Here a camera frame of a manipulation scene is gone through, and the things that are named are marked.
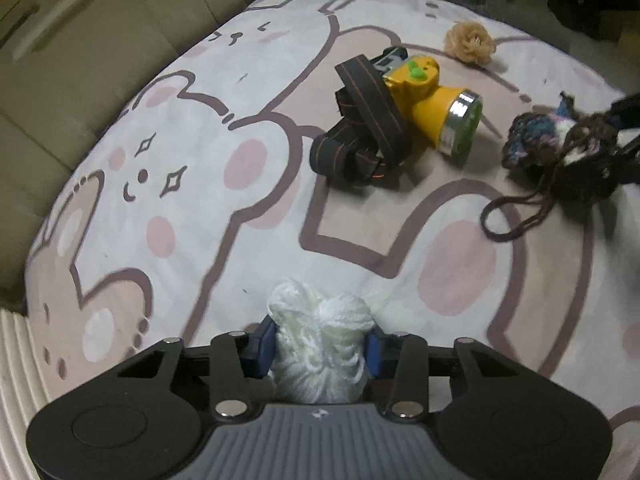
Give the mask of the purple blue brown crochet piece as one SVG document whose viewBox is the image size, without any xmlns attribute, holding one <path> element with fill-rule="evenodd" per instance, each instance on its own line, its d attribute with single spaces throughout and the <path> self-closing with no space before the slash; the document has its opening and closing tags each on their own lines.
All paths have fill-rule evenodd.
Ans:
<svg viewBox="0 0 640 480">
<path fill-rule="evenodd" d="M 533 183 L 521 196 L 500 196 L 480 213 L 480 227 L 488 240 L 510 242 L 539 226 L 556 203 L 593 204 L 609 198 L 616 188 L 639 183 L 639 139 L 620 144 L 624 130 L 639 127 L 639 96 L 624 96 L 608 110 L 586 114 L 575 98 L 560 93 L 559 106 L 547 113 L 516 116 L 502 148 L 501 165 L 515 177 Z M 488 228 L 494 211 L 506 205 L 539 207 L 515 228 L 498 233 Z"/>
</svg>

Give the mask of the white yarn ball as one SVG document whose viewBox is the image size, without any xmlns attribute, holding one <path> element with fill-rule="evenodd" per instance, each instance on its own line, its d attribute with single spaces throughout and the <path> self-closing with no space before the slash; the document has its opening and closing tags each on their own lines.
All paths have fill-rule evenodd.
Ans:
<svg viewBox="0 0 640 480">
<path fill-rule="evenodd" d="M 323 295 L 286 280 L 267 304 L 277 325 L 270 375 L 277 397 L 299 404 L 358 401 L 369 378 L 364 340 L 374 327 L 369 306 L 351 294 Z"/>
</svg>

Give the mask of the yellow headlamp with black strap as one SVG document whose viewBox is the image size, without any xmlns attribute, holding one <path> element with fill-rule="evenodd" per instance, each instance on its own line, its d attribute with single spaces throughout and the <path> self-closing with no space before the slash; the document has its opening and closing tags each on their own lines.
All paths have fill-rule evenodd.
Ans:
<svg viewBox="0 0 640 480">
<path fill-rule="evenodd" d="M 447 156 L 469 153 L 483 99 L 443 86 L 434 58 L 390 47 L 369 60 L 360 54 L 335 66 L 341 120 L 311 144 L 309 166 L 327 179 L 371 184 L 387 178 L 412 152 L 421 133 Z"/>
</svg>

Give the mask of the cartoon bear bed sheet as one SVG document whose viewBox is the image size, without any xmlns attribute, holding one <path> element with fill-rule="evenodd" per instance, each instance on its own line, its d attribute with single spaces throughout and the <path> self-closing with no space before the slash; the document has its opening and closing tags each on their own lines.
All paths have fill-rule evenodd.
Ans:
<svg viewBox="0 0 640 480">
<path fill-rule="evenodd" d="M 127 105 L 77 167 L 26 271 L 32 351 L 54 399 L 167 336 L 205 344 L 258 321 L 292 278 L 350 292 L 432 344 L 471 336 L 596 404 L 608 479 L 639 474 L 639 191 L 555 208 L 509 244 L 478 217 L 518 186 L 500 164 L 515 116 L 572 94 L 620 97 L 565 53 L 499 22 L 484 70 L 442 50 L 469 10 L 434 0 L 262 0 Z M 338 119 L 338 63 L 402 44 L 484 102 L 469 159 L 427 144 L 394 188 L 348 194 L 308 164 Z"/>
</svg>

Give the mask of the beige fabric flower hair clip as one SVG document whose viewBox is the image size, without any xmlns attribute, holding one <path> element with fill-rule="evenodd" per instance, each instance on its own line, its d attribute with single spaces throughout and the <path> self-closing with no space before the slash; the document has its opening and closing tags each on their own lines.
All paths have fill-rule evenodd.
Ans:
<svg viewBox="0 0 640 480">
<path fill-rule="evenodd" d="M 488 65 L 497 45 L 486 28 L 477 22 L 460 22 L 446 32 L 446 55 L 469 65 Z"/>
</svg>

